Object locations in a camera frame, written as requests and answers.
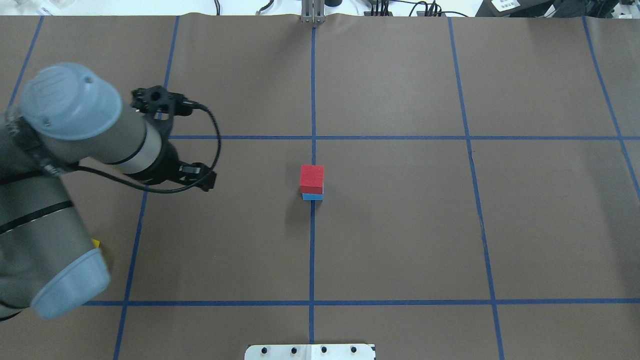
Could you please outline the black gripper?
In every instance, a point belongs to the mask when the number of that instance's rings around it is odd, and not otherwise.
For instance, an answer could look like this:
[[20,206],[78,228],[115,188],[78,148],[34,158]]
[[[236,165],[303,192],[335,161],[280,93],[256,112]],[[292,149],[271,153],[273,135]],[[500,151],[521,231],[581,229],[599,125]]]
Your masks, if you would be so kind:
[[218,122],[213,112],[206,105],[190,100],[182,93],[167,91],[163,86],[133,89],[131,95],[131,107],[142,113],[142,118],[150,125],[146,135],[151,136],[154,130],[158,134],[159,144],[156,146],[158,153],[151,158],[151,164],[139,170],[128,170],[128,177],[148,186],[163,182],[178,183],[182,187],[176,189],[177,192],[191,188],[199,188],[204,192],[212,190],[217,180],[215,167],[218,157],[214,157],[211,165],[183,162],[169,136],[175,116],[188,117],[194,110],[205,112],[217,132]]

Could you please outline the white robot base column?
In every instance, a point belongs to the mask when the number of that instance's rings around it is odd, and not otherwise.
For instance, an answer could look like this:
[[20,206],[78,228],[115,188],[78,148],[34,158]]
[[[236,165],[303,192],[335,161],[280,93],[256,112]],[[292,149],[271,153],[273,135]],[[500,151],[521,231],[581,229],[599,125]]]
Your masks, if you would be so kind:
[[245,360],[375,360],[374,344],[256,344],[247,347]]

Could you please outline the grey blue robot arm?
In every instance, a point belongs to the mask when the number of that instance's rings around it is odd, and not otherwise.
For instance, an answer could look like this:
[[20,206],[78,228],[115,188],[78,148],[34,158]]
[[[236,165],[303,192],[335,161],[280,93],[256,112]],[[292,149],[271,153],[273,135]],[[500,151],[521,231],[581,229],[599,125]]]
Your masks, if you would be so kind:
[[[211,165],[185,162],[169,141],[174,118],[205,112],[215,129]],[[222,139],[213,112],[164,86],[137,88],[130,105],[78,63],[42,69],[1,114],[1,320],[32,309],[55,319],[111,282],[62,176],[83,172],[138,191],[215,186]]]

